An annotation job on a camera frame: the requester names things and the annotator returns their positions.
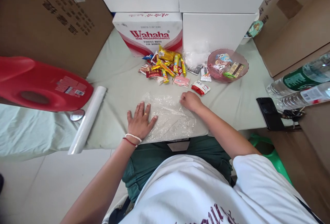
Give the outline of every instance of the wahaha box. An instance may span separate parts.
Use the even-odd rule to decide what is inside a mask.
[[[159,44],[182,52],[181,13],[116,13],[112,22],[135,57],[154,54]]]

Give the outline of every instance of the white t-shirt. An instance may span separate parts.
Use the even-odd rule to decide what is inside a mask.
[[[267,158],[237,156],[233,164],[238,178],[234,188],[197,156],[168,158],[121,223],[317,223]]]

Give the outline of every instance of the pink snack package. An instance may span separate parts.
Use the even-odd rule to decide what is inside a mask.
[[[188,88],[189,82],[190,82],[189,78],[183,76],[176,76],[172,84],[178,85],[180,87]]]

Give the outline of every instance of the pink plastic bowl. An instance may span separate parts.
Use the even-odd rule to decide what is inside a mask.
[[[213,66],[216,63],[216,55],[217,54],[225,54],[225,53],[227,53],[230,56],[230,58],[233,62],[241,63],[241,64],[245,65],[245,67],[241,71],[242,75],[240,77],[238,77],[238,78],[228,78],[228,77],[224,76],[222,74],[222,72],[219,73],[219,71],[217,69],[213,68]],[[210,72],[210,75],[214,79],[216,79],[218,81],[221,81],[223,83],[230,83],[230,82],[233,82],[233,81],[236,81],[236,80],[240,79],[241,77],[243,77],[247,73],[247,71],[249,69],[249,64],[246,61],[246,59],[241,54],[239,54],[237,52],[234,52],[233,50],[229,50],[229,49],[219,49],[219,50],[216,50],[216,51],[212,52],[209,55],[209,58],[207,60],[207,66],[208,66],[208,70]]]

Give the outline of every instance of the red plastic jug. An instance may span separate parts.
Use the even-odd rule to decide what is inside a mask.
[[[24,96],[43,96],[43,103]],[[83,78],[27,57],[0,57],[0,96],[16,104],[43,111],[74,111],[93,93]]]

